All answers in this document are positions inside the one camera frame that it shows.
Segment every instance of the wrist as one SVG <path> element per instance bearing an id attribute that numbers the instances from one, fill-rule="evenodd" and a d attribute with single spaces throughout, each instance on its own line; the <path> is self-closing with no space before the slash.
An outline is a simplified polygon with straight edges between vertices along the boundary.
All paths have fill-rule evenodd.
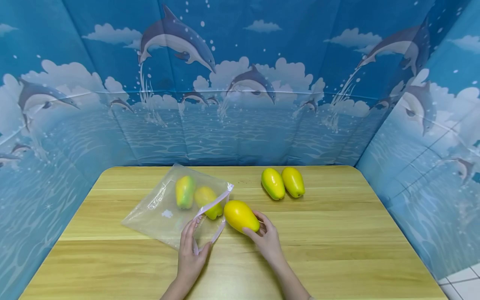
<path id="1" fill-rule="evenodd" d="M 267 257 L 265 257 L 267 260 L 268 264 L 272 267 L 272 269 L 279 269 L 284 267 L 285 265 L 288 265 L 287 260 L 285 259 L 285 256 L 283 253 L 273 253 Z"/>
<path id="2" fill-rule="evenodd" d="M 171 285 L 176 291 L 186 296 L 190 289 L 192 289 L 194 283 L 195 281 L 192 282 L 184 276 L 177 275 Z"/>

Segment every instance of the printed wall cloth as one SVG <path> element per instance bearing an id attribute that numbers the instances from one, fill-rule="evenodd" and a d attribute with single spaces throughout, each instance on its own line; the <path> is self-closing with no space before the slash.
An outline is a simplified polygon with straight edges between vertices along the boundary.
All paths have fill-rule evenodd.
<path id="1" fill-rule="evenodd" d="M 480 1 L 454 13 L 357 165 L 436 279 L 480 263 Z"/>

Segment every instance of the right hand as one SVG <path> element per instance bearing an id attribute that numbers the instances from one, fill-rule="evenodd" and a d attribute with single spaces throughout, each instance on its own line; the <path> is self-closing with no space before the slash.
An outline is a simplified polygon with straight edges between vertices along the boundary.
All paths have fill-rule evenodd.
<path id="1" fill-rule="evenodd" d="M 253 211 L 257 219 L 261 221 L 260 229 L 254 232 L 250 228 L 242 228 L 245 233 L 257 245 L 258 250 L 263 257 L 269 262 L 274 263 L 283 258 L 282 247 L 280 246 L 280 239 L 278 232 L 272 222 L 258 211 Z"/>

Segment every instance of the left hand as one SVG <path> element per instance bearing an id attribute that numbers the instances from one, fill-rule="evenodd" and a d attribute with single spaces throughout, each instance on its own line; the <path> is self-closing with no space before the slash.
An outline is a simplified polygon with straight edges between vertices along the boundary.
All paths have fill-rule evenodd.
<path id="1" fill-rule="evenodd" d="M 177 281 L 190 288 L 200 275 L 212 246 L 212 242 L 208 242 L 198 255 L 193 254 L 193 233 L 196 225 L 197 218 L 188 222 L 181 233 L 179 265 L 176 278 Z"/>

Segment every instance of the wood grain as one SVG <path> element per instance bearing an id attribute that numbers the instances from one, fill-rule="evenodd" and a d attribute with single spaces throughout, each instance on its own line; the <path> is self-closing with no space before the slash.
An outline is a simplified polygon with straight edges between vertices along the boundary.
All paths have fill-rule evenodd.
<path id="1" fill-rule="evenodd" d="M 235 184 L 231 199 L 277 226 L 291 267 L 317 299 L 446 300 L 363 176 L 354 168 L 298 167 L 304 197 L 272 201 L 265 167 L 196 167 Z M 120 221 L 167 172 L 105 171 L 21 299 L 159 299 L 176 275 L 177 252 Z M 255 246 L 227 226 L 188 299 L 281 299 Z"/>

